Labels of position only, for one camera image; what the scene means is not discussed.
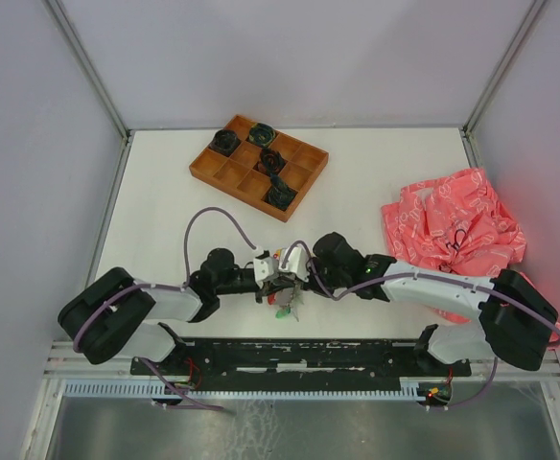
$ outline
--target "red cloth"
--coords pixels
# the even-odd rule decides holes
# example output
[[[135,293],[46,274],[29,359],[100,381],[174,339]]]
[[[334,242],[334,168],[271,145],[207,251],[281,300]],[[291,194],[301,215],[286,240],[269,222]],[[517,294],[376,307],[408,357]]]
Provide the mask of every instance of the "red cloth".
[[[523,230],[481,168],[408,185],[399,202],[383,206],[382,213],[388,250],[412,265],[495,277],[525,253]]]

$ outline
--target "wooden box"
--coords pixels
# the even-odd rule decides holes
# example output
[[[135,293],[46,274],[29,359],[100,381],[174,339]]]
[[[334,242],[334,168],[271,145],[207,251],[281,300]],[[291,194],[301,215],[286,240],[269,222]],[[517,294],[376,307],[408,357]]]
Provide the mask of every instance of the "wooden box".
[[[268,148],[279,152],[285,160],[286,163],[278,176],[296,192],[291,204],[283,211],[266,202],[271,181],[269,176],[257,170],[262,148],[248,141],[248,134],[255,125],[256,122],[236,115],[224,129],[230,129],[237,134],[239,145],[228,157],[208,146],[191,163],[191,174],[212,187],[286,222],[322,172],[329,154],[274,130],[275,137]]]

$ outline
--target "white tabletop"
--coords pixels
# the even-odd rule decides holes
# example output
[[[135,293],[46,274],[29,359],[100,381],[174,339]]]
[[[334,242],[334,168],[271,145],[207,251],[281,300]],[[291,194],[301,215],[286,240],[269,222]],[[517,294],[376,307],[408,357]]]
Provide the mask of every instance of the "white tabletop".
[[[323,235],[342,234],[363,255],[386,254],[381,206],[399,198],[401,187],[468,167],[454,128],[286,129],[289,135],[329,152],[329,164],[287,223],[195,179],[189,164],[209,143],[213,130],[138,131],[113,211],[97,276],[114,266],[156,283],[184,281],[184,230],[206,206],[220,206],[249,237],[269,250]],[[189,241],[192,269],[216,247],[230,249],[245,264],[251,251],[229,220],[207,213]],[[180,335],[216,337],[414,338],[432,323],[444,323],[418,305],[363,301],[333,302],[303,295],[299,321],[275,318],[275,307],[254,296],[221,298],[221,308],[198,324],[172,322]]]

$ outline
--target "black rope bundle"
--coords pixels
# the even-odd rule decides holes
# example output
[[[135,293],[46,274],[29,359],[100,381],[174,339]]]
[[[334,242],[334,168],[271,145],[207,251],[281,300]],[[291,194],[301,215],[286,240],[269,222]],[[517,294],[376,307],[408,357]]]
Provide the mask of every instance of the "black rope bundle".
[[[259,163],[257,164],[257,170],[259,173],[266,175],[279,174],[286,165],[287,162],[280,155],[279,152],[272,149],[262,149],[259,154]]]
[[[257,123],[248,133],[248,142],[264,148],[268,147],[275,137],[276,131],[273,130],[273,127],[265,125],[264,123]]]
[[[229,156],[239,145],[240,139],[238,139],[238,135],[235,131],[231,129],[221,129],[214,134],[210,149],[224,156]]]
[[[287,183],[277,175],[271,176],[271,188],[268,192],[267,202],[281,211],[286,211],[297,192],[291,189]]]

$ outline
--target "white wall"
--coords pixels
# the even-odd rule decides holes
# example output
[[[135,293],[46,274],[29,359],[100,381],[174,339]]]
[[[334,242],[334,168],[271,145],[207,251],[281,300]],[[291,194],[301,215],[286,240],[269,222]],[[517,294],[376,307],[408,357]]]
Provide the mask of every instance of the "white wall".
[[[530,0],[63,0],[127,125],[460,126]]]
[[[0,1],[0,460],[18,457],[118,150],[42,3]]]
[[[477,138],[489,175],[525,228],[526,272],[560,311],[560,0],[550,2]]]

